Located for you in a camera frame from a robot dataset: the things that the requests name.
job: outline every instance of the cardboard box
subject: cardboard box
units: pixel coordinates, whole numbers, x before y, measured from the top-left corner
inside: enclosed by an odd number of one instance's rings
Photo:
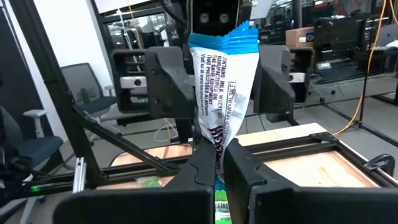
[[[288,48],[312,47],[313,27],[304,27],[286,31],[286,46]]]

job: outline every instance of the white snack bag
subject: white snack bag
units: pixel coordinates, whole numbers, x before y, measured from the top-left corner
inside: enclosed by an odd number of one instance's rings
[[[244,22],[225,36],[191,34],[190,51],[201,133],[223,153],[242,125],[259,61],[258,30]]]

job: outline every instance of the chair armrest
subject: chair armrest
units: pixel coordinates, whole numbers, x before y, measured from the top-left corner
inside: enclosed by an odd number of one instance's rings
[[[35,127],[36,127],[36,137],[42,138],[44,137],[44,132],[42,129],[42,123],[40,122],[40,117],[46,115],[48,111],[46,110],[30,110],[24,113],[24,116],[33,118],[35,120]]]
[[[46,115],[48,113],[48,111],[46,110],[30,110],[30,111],[26,111],[24,113],[24,116],[30,117],[30,118],[39,118],[43,115]]]
[[[112,90],[114,89],[113,86],[108,85],[108,86],[105,86],[104,89],[108,91],[109,96],[113,96],[113,93],[112,93]]]

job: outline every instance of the wooden platform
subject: wooden platform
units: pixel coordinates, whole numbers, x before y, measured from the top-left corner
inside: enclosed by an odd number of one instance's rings
[[[322,133],[326,130],[319,124],[305,124],[295,127],[275,129],[237,136],[243,146],[265,142],[299,138],[309,134]],[[159,158],[186,156],[192,153],[189,145],[175,145],[149,149],[147,152]],[[122,153],[115,158],[112,166],[121,166],[141,162],[136,157]],[[338,152],[324,152],[309,156],[300,156],[265,163],[280,175],[303,187],[378,187],[354,165],[350,164]],[[164,186],[172,177],[159,179]],[[137,182],[109,185],[100,189],[136,189],[141,187]]]

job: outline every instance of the blue bag top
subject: blue bag top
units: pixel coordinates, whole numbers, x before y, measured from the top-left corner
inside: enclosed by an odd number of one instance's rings
[[[258,29],[249,26],[249,21],[243,22],[224,36],[211,36],[192,33],[189,36],[189,47],[203,47],[218,50],[226,54],[258,53]]]

